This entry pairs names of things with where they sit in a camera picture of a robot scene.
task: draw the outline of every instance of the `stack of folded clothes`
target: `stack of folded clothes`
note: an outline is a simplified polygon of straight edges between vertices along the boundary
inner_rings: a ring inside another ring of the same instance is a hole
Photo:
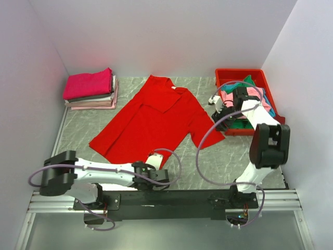
[[[112,70],[76,74],[67,80],[63,99],[72,110],[114,109],[117,103],[118,80]]]

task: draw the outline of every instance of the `red t-shirt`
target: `red t-shirt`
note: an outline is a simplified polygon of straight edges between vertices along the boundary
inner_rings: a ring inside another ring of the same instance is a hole
[[[89,146],[113,164],[146,161],[156,148],[174,151],[188,133],[198,147],[213,122],[188,89],[173,86],[170,78],[150,76]],[[223,139],[214,130],[202,148]],[[162,167],[171,154],[158,153],[163,155]]]

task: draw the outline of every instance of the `green cloth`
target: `green cloth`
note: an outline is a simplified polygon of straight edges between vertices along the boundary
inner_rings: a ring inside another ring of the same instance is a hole
[[[247,82],[247,83],[250,83],[255,86],[255,83],[252,80],[251,75],[248,75],[247,77],[245,77],[243,82]],[[226,89],[222,89],[222,90],[225,91],[227,94],[230,94],[233,92],[233,90],[235,88],[248,87],[248,85],[246,85],[245,83],[237,82],[235,84],[226,85],[226,87],[227,87]],[[253,127],[248,119],[236,119],[230,128],[231,129],[253,129]]]
[[[248,119],[236,119],[230,128],[231,129],[253,129],[253,127]]]
[[[250,83],[255,86],[254,81],[252,80],[251,75],[248,75],[247,77],[244,78],[243,82]],[[241,82],[236,82],[235,84],[230,84],[230,85],[225,85],[222,87],[222,91],[225,91],[227,94],[230,94],[233,92],[233,90],[237,87],[249,87],[249,85]]]

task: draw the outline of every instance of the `clothing pile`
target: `clothing pile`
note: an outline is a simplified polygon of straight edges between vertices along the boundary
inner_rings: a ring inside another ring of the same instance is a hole
[[[253,86],[255,86],[254,81],[252,80],[251,75],[244,78],[243,82],[247,82]],[[226,107],[233,106],[233,90],[237,87],[246,87],[246,90],[249,95],[257,96],[260,98],[259,93],[257,90],[253,87],[249,87],[247,84],[237,82],[235,84],[225,85],[221,88],[221,98]],[[275,117],[274,109],[272,108],[270,101],[268,100],[266,96],[265,89],[261,87],[257,87],[259,89],[260,93],[263,95],[262,99],[262,106],[265,108],[265,110],[272,116]],[[245,116],[242,116],[238,119],[236,119],[231,127],[232,129],[252,129],[252,125],[250,122],[246,119]]]
[[[76,74],[68,78],[63,99],[72,110],[115,109],[118,85],[110,68],[94,74]]]
[[[189,133],[198,147],[213,125],[188,89],[174,86],[170,78],[150,76],[89,146],[113,164],[145,162],[156,148],[174,151]],[[202,148],[223,139],[213,130]],[[171,153],[158,153],[163,155],[162,168]]]

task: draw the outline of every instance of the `red plastic bin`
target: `red plastic bin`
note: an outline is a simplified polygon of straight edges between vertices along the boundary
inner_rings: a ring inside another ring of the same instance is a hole
[[[251,75],[255,85],[257,87],[265,89],[266,96],[270,101],[272,108],[274,109],[274,112],[276,114],[274,119],[280,122],[281,124],[285,124],[286,118],[278,115],[272,94],[270,92],[270,88],[268,87],[266,81],[265,74],[261,69],[216,69],[215,75],[216,75],[217,87],[221,86],[223,83],[226,83],[228,81],[233,81],[233,80],[242,81],[245,77]],[[254,134],[254,129],[228,129],[227,131],[225,131],[225,135],[233,135],[233,136],[253,135],[253,134]]]

